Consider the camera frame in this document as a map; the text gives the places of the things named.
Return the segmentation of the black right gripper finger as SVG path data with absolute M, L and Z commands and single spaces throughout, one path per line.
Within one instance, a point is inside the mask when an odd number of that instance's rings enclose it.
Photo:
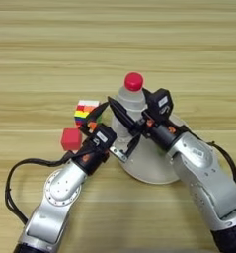
M 108 97 L 110 107 L 116 118 L 127 128 L 129 132 L 136 132 L 135 120 L 127 113 L 125 107 L 112 97 Z
M 152 97 L 152 93 L 149 90 L 147 90 L 146 88 L 143 88 L 142 92 L 143 92 L 143 95 L 145 97 L 145 100 L 149 101 Z

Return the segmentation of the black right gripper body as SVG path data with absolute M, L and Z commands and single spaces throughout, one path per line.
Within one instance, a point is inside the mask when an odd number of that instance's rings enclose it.
M 130 131 L 132 136 L 142 134 L 150 138 L 164 151 L 168 151 L 178 138 L 189 129 L 185 125 L 175 124 L 169 117 L 153 115 L 148 110 L 134 123 Z

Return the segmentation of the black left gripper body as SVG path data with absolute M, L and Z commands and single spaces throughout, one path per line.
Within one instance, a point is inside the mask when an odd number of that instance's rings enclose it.
M 105 163 L 111 153 L 122 161 L 124 152 L 114 147 L 117 134 L 109 126 L 98 124 L 93 131 L 90 131 L 86 125 L 81 125 L 79 129 L 87 138 L 72 161 L 88 176 L 92 175 L 102 163 Z

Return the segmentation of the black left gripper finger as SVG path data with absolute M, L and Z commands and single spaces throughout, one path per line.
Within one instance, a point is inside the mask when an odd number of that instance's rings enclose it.
M 98 107 L 96 107 L 85 119 L 85 125 L 88 126 L 91 122 L 96 122 L 98 117 L 103 113 L 103 111 L 109 105 L 108 102 L 105 102 Z
M 140 137 L 141 137 L 141 134 L 139 133 L 129 142 L 129 144 L 127 145 L 127 150 L 122 156 L 123 162 L 125 162 L 129 158 L 131 153 L 134 151 L 137 144 L 139 143 Z

